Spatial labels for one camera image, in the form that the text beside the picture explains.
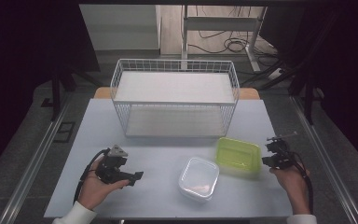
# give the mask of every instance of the hand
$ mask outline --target hand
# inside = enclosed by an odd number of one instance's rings
[[[100,204],[106,196],[115,189],[122,189],[130,183],[130,180],[120,180],[113,184],[105,184],[95,174],[98,164],[102,158],[98,159],[91,165],[83,187],[80,191],[78,202],[85,208],[92,210]]]
[[[278,182],[286,190],[292,205],[293,215],[310,214],[307,198],[307,184],[295,166],[284,170],[270,168],[269,171],[277,176]]]

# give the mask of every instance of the lime green container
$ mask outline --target lime green container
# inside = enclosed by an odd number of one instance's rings
[[[243,171],[258,172],[261,167],[260,147],[222,137],[217,143],[216,163]]]

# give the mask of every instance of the plastic food container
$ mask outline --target plastic food container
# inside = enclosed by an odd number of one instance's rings
[[[260,147],[222,137],[217,143],[216,163],[243,171],[258,172],[261,168]]]
[[[219,176],[219,166],[202,158],[191,158],[179,178],[179,190],[200,203],[211,200]]]

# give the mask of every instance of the white wire basket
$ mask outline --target white wire basket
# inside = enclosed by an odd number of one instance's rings
[[[110,91],[126,136],[226,136],[240,96],[230,61],[120,59]]]

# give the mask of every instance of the wall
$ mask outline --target wall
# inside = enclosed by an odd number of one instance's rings
[[[159,49],[159,6],[80,5],[95,50]]]

